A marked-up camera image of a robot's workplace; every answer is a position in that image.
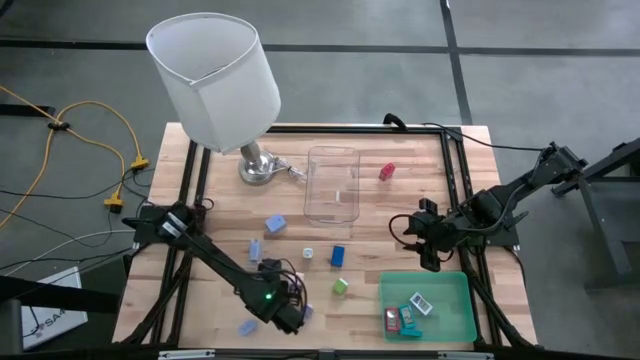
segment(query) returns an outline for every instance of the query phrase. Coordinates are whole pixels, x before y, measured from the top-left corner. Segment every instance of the concrete floor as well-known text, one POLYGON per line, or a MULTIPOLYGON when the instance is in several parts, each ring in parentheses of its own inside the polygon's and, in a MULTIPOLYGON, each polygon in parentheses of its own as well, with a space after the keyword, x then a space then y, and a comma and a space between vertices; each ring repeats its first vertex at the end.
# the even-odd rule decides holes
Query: concrete floor
MULTIPOLYGON (((640 47, 640 3, 632 0, 450 0, 450 5, 459 46, 640 47)), ((21 0, 0 19, 0 36, 143 41, 155 23, 195 11, 245 18, 269 44, 447 45, 438 0, 21 0)), ((268 58, 282 95, 281 122, 379 123, 394 112, 411 123, 461 123, 446 54, 280 52, 268 58)), ((640 134, 640 57, 472 55, 461 56, 461 63, 473 123, 488 125, 494 143, 544 146, 555 140, 594 162, 640 134)), ((0 84, 58 109, 85 99, 114 106, 144 134, 141 146, 152 163, 164 124, 177 120, 144 51, 3 48, 0 84)), ((0 94, 0 102, 14 100, 0 94)), ((79 109, 68 120, 82 134, 133 157, 126 128, 105 111, 79 109)), ((47 129, 38 119, 3 117, 2 123, 0 187, 24 191, 39 170, 47 129)), ((68 135, 56 136, 52 151, 39 193, 84 195, 119 178, 111 154, 68 135)), ((503 181, 528 170, 532 156, 496 151, 503 181)), ((131 194, 124 196, 137 204, 131 194)), ((16 200, 3 195, 0 207, 10 209, 16 200)), ((107 229, 101 201, 32 198, 20 214, 78 236, 107 229)), ((559 200, 540 191, 520 209, 530 211, 518 231, 540 344, 640 357, 635 336, 640 333, 640 293, 589 296, 583 291, 583 283, 608 271, 608 264, 579 194, 559 200)), ((127 207, 125 215, 132 212, 127 207)), ((123 225, 116 219, 113 227, 123 225)), ((31 258, 65 240, 12 219, 0 232, 0 265, 31 258)), ((114 235, 102 248, 70 245, 54 255, 108 253, 130 242, 131 236, 114 235)), ((33 264, 16 276, 37 279, 64 266, 69 265, 33 264)))

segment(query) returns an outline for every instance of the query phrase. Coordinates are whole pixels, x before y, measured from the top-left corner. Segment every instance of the cable plug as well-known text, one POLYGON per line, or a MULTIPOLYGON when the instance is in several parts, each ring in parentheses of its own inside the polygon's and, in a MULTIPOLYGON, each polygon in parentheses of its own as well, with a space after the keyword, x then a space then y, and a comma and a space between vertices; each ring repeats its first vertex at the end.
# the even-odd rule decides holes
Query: cable plug
POLYGON ((111 194, 111 197, 108 199, 104 199, 105 206, 109 207, 109 211, 114 214, 119 214, 122 211, 122 206, 124 205, 124 201, 120 199, 118 192, 114 192, 111 194))
POLYGON ((149 159, 142 157, 142 155, 136 156, 136 161, 131 163, 131 168, 134 170, 142 170, 149 166, 149 159))

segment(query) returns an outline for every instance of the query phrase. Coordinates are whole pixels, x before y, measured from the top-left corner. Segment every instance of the lamp base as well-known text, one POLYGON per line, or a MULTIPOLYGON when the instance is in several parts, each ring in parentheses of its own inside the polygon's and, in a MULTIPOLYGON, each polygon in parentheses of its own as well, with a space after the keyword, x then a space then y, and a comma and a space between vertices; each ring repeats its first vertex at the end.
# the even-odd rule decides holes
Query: lamp base
POLYGON ((242 181, 259 186, 273 179, 276 174, 276 158, 270 152, 260 150, 255 142, 243 146, 241 152, 243 157, 238 163, 238 172, 242 181))

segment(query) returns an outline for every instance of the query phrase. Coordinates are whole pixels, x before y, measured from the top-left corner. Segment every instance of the teal plastic tray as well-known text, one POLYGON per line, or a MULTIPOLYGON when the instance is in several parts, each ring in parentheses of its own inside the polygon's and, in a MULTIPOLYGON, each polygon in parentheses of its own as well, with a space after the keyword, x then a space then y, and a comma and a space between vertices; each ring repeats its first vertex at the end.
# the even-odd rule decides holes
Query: teal plastic tray
POLYGON ((386 272, 380 275, 384 337, 390 342, 472 342, 477 337, 467 276, 462 272, 386 272), (419 292, 433 309, 423 315, 409 298, 419 292), (385 327, 388 307, 409 305, 422 337, 402 336, 385 327))

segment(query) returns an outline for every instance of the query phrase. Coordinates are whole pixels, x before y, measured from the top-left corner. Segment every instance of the white lampshade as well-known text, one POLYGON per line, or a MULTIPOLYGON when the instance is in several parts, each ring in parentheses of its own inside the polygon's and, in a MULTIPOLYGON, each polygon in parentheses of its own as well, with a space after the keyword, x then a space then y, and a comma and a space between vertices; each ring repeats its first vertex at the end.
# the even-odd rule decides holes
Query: white lampshade
POLYGON ((280 94, 256 29, 216 13, 177 16, 147 34, 187 135, 226 154, 264 134, 280 94))

